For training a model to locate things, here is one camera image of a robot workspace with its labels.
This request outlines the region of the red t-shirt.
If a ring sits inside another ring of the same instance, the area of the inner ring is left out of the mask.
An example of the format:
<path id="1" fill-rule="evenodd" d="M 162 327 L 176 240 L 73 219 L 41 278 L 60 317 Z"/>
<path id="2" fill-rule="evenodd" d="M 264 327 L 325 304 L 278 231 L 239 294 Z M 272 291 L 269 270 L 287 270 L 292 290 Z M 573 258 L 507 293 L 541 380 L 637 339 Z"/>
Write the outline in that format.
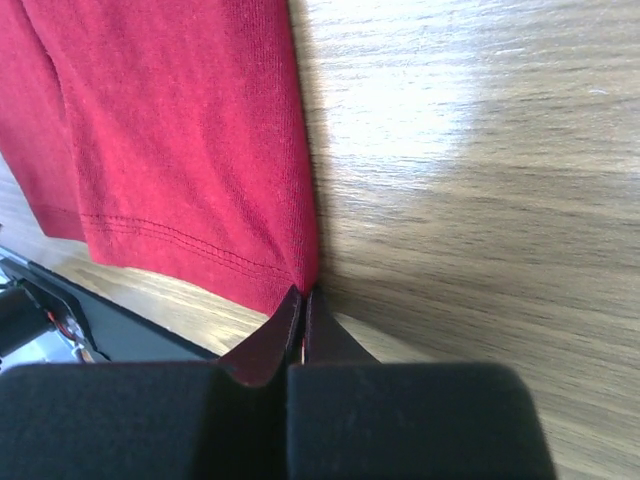
<path id="1" fill-rule="evenodd" d="M 1 153 L 42 231 L 271 314 L 318 273 L 284 1 L 5 1 Z"/>

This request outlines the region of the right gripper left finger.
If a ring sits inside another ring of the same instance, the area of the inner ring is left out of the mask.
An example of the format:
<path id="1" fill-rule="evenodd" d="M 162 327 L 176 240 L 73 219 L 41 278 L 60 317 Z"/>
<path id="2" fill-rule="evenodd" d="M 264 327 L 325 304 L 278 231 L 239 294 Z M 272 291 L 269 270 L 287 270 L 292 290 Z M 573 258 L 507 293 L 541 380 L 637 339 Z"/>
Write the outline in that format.
<path id="1" fill-rule="evenodd" d="M 287 292 L 215 361 L 33 364 L 1 377 L 5 479 L 283 479 Z"/>

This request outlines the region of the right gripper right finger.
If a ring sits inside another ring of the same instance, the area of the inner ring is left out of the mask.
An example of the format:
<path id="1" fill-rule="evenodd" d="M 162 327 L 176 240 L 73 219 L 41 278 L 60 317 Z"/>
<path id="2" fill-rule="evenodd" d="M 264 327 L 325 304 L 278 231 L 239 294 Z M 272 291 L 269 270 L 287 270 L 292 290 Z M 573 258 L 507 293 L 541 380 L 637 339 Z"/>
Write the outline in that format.
<path id="1" fill-rule="evenodd" d="M 500 364 L 377 361 L 311 292 L 287 372 L 291 479 L 552 479 L 532 395 Z"/>

